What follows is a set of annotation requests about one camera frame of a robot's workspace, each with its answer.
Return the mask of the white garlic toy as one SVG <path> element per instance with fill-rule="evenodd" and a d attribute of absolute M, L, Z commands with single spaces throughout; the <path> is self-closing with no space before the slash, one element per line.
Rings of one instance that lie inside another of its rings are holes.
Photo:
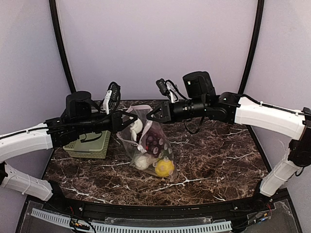
<path fill-rule="evenodd" d="M 143 130 L 143 123 L 140 119 L 137 119 L 130 125 L 130 133 L 132 141 L 137 141 L 138 134 Z"/>

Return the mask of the clear zip top bag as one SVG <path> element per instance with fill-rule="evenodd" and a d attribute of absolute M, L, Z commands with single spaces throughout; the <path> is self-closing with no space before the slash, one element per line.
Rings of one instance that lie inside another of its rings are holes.
<path fill-rule="evenodd" d="M 126 112 L 138 119 L 118 132 L 117 137 L 130 157 L 132 167 L 173 180 L 177 176 L 173 149 L 160 124 L 147 119 L 151 111 L 149 105 L 130 106 Z"/>

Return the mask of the dark red grapes bunch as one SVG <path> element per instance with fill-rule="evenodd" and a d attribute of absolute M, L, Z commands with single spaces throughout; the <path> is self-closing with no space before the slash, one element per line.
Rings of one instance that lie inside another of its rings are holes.
<path fill-rule="evenodd" d="M 137 142 L 141 142 L 143 148 L 145 148 L 148 154 L 154 158 L 161 157 L 161 153 L 168 148 L 168 144 L 165 142 L 163 135 L 158 130 L 150 128 L 145 135 L 139 133 L 137 136 Z"/>

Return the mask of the green leafy vegetable toy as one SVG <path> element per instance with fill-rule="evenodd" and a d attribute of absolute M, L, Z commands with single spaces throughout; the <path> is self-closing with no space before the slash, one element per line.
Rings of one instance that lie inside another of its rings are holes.
<path fill-rule="evenodd" d="M 134 159 L 134 167 L 138 170 L 146 170 L 156 160 L 152 155 L 145 153 Z"/>

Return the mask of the yellow lemon toy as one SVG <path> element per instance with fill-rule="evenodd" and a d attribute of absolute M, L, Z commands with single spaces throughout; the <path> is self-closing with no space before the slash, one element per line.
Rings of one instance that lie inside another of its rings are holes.
<path fill-rule="evenodd" d="M 160 160 L 156 167 L 155 172 L 159 177 L 169 177 L 174 173 L 175 166 L 171 160 Z"/>

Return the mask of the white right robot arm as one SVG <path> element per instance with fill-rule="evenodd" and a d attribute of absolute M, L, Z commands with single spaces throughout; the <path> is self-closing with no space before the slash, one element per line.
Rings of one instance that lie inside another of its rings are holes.
<path fill-rule="evenodd" d="M 291 138 L 289 153 L 259 183 L 261 196 L 271 197 L 297 171 L 311 164 L 311 111 L 291 110 L 257 101 L 246 94 L 224 92 L 217 95 L 206 71 L 183 77 L 186 100 L 164 101 L 147 119 L 175 123 L 196 117 L 229 124 L 255 126 Z"/>

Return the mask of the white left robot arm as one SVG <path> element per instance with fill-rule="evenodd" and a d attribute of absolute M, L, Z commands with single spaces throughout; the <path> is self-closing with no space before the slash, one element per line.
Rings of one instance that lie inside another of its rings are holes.
<path fill-rule="evenodd" d="M 66 108 L 60 117 L 0 137 L 0 185 L 48 201 L 61 192 L 57 184 L 25 174 L 7 164 L 6 160 L 33 151 L 62 147 L 88 133 L 117 133 L 137 118 L 120 110 L 101 112 L 89 92 L 72 93 L 66 97 Z"/>

